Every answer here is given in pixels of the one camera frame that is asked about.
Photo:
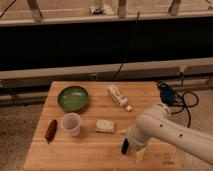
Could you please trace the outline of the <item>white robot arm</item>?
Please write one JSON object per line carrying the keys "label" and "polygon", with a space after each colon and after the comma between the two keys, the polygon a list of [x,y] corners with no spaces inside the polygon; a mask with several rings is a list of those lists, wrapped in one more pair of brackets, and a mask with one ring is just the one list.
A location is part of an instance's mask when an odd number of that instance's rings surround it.
{"label": "white robot arm", "polygon": [[140,151],[151,138],[177,148],[213,165],[213,135],[176,124],[169,120],[171,110],[164,103],[156,103],[139,114],[124,131],[121,153],[128,148]]}

